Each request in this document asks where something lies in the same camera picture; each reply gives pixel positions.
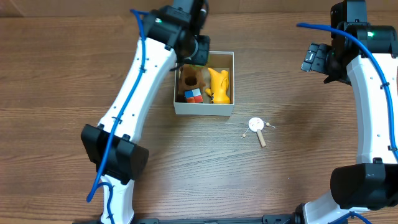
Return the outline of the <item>brown plush capybara toy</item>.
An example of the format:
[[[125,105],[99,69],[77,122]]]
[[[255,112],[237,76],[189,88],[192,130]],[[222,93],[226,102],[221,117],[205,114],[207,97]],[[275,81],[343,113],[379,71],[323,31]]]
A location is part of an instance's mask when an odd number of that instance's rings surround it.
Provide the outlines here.
[[[193,65],[184,65],[180,68],[180,78],[178,79],[179,94],[197,88],[202,92],[205,86],[206,83],[201,68],[195,68]]]

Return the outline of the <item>colourful two-by-two puzzle cube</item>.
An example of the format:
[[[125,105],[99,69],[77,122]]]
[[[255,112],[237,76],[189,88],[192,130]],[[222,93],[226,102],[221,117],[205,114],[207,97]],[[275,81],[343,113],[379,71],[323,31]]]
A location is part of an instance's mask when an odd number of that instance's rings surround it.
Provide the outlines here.
[[[203,103],[203,97],[199,88],[185,91],[184,96],[187,103]]]

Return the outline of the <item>yellow rubber toy animal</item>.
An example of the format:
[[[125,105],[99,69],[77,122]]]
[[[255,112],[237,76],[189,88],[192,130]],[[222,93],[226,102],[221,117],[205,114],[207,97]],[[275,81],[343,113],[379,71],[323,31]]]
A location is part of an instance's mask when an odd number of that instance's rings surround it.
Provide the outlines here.
[[[210,88],[205,89],[205,93],[210,97],[211,104],[230,104],[230,97],[227,95],[229,88],[229,72],[222,70],[217,72],[212,68],[208,68],[211,82]]]

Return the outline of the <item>small wooden rattle drum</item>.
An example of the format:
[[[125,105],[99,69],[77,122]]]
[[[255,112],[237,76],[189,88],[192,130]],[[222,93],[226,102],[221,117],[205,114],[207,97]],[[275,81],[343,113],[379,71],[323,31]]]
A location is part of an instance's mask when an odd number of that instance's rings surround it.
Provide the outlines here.
[[[242,134],[241,139],[246,137],[246,133],[248,131],[252,131],[257,134],[257,137],[258,137],[261,147],[266,147],[266,142],[265,142],[264,136],[262,134],[262,130],[265,127],[275,128],[275,126],[271,125],[269,122],[263,121],[261,118],[258,118],[258,117],[253,117],[248,121],[248,128]]]

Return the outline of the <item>green patterned ball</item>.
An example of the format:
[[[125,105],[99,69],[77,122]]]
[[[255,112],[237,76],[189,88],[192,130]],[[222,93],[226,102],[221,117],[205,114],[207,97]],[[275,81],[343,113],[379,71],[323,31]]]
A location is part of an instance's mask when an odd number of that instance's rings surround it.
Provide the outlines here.
[[[206,64],[204,64],[204,65],[189,65],[189,67],[191,67],[194,70],[201,70],[207,66],[207,63],[210,61],[210,58],[211,58],[211,54],[208,55]]]

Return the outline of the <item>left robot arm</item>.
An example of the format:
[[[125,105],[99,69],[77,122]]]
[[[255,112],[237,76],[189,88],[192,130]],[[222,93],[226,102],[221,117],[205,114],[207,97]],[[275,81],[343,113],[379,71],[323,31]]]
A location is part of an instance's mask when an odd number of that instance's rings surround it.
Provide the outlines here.
[[[96,177],[86,198],[103,188],[103,212],[97,223],[132,223],[134,182],[149,151],[138,145],[147,113],[160,84],[185,64],[205,65],[210,38],[200,35],[210,7],[205,0],[175,0],[149,12],[131,9],[139,28],[136,54],[110,109],[96,126],[86,124],[81,141]]]

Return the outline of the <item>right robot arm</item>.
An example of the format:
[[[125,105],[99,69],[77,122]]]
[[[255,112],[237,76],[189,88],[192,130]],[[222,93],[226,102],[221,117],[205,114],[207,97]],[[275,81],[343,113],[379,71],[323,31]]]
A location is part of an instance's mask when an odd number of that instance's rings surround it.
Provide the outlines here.
[[[365,212],[397,205],[397,32],[368,22],[363,0],[330,11],[331,44],[311,44],[302,70],[352,87],[358,121],[356,163],[338,167],[329,191],[299,205],[291,223],[346,223]]]

